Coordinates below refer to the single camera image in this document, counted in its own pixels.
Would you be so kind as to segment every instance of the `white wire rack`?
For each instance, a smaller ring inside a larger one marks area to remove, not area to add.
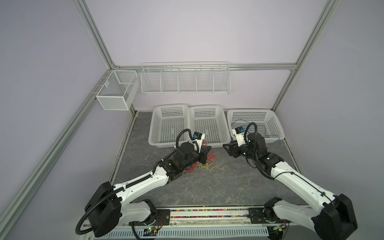
[[[141,90],[144,94],[228,94],[231,92],[229,64],[143,66]]]
[[[113,70],[96,97],[105,110],[129,110],[139,85],[136,71]]]

